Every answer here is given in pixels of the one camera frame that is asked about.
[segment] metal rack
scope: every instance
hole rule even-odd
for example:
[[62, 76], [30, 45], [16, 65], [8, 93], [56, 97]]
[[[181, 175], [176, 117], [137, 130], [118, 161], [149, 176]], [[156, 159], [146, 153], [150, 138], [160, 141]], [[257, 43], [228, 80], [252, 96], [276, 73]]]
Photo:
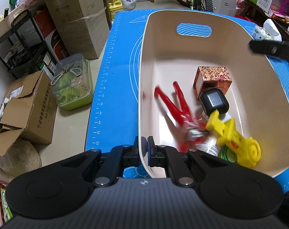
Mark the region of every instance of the metal rack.
[[[31, 21], [37, 35], [39, 36], [39, 38], [41, 40], [41, 42], [39, 44], [37, 44], [34, 47], [34, 49], [31, 49], [28, 46], [26, 46], [23, 39], [21, 38], [21, 36], [17, 32], [18, 29], [24, 23], [26, 23], [28, 20]], [[14, 20], [11, 22], [11, 29], [8, 32], [6, 32], [3, 36], [0, 37], [0, 44], [3, 43], [5, 40], [8, 40], [10, 42], [10, 44], [13, 46], [13, 42], [11, 41], [10, 36], [12, 36], [14, 34], [16, 35], [18, 40], [21, 42], [22, 46], [24, 47], [24, 49], [26, 51], [28, 59], [30, 59], [30, 60], [28, 60], [27, 62], [25, 62], [23, 64], [17, 65], [17, 66], [10, 66], [7, 62], [5, 62], [5, 60], [1, 56], [0, 56], [0, 60], [7, 68], [8, 72], [11, 73], [16, 79], [18, 79], [18, 77], [16, 75], [17, 72], [22, 72], [22, 71], [29, 72], [35, 66], [38, 67], [37, 62], [38, 62], [40, 56], [42, 56], [46, 52], [49, 53], [49, 55], [50, 55], [51, 59], [54, 61], [54, 63], [57, 62], [55, 57], [53, 56], [52, 52], [49, 50], [42, 35], [40, 34], [39, 29], [37, 28], [36, 24], [34, 23], [34, 19], [32, 18], [31, 12], [28, 9], [22, 11], [16, 18], [14, 18]], [[54, 74], [53, 71], [47, 65], [46, 65], [46, 67], [48, 68], [48, 70], [52, 74]]]

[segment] blue cutting mat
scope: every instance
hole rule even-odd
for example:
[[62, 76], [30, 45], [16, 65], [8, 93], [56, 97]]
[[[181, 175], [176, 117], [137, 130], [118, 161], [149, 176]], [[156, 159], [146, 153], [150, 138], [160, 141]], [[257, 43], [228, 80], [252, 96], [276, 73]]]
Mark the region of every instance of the blue cutting mat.
[[[138, 72], [142, 36], [148, 16], [158, 9], [123, 11], [116, 15], [99, 71], [88, 123], [86, 150], [109, 152], [114, 146], [134, 143], [138, 135]], [[220, 15], [236, 21], [250, 34], [254, 23]], [[207, 26], [180, 24], [180, 34], [208, 36]], [[289, 64], [269, 59], [289, 100]], [[143, 167], [130, 167], [124, 177], [146, 178]], [[276, 177], [283, 190], [289, 190], [289, 169]]]

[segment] small gift box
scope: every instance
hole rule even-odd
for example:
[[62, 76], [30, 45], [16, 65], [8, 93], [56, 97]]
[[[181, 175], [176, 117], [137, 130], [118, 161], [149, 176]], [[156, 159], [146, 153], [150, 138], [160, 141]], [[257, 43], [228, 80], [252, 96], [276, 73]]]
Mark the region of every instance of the small gift box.
[[231, 83], [226, 67], [199, 66], [193, 83], [195, 97], [198, 100], [201, 93], [212, 88], [220, 89], [225, 95]]

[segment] metal screw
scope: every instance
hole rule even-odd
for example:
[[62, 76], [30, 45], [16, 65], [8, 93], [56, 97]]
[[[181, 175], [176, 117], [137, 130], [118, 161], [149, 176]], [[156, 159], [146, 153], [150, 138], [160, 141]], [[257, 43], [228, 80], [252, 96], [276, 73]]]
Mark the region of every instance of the metal screw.
[[98, 177], [95, 179], [95, 183], [103, 186], [110, 183], [110, 179], [108, 179], [107, 177]]
[[274, 46], [274, 47], [272, 48], [272, 54], [275, 54], [276, 51], [277, 51], [277, 47]]
[[182, 185], [190, 185], [193, 183], [193, 179], [190, 177], [181, 177], [178, 182]]

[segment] beige plastic bin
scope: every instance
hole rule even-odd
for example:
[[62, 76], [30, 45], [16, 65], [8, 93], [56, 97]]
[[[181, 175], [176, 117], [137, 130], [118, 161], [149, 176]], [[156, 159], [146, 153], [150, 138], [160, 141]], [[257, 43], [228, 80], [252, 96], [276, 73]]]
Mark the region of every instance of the beige plastic bin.
[[[208, 37], [180, 35], [181, 23], [211, 27]], [[176, 147], [169, 130], [176, 122], [163, 102], [158, 108], [154, 88], [176, 103], [172, 83], [177, 81], [192, 113], [202, 110], [195, 99], [193, 81], [198, 66], [225, 66], [232, 78], [226, 94], [229, 114], [244, 137], [261, 146], [261, 160], [255, 170], [277, 176], [289, 167], [289, 103], [281, 83], [266, 56], [248, 49], [251, 36], [236, 22], [208, 13], [160, 10], [152, 13], [144, 31], [139, 69], [139, 153], [151, 177], [165, 177], [164, 169], [148, 167], [141, 154], [141, 136], [153, 136], [156, 145]]]

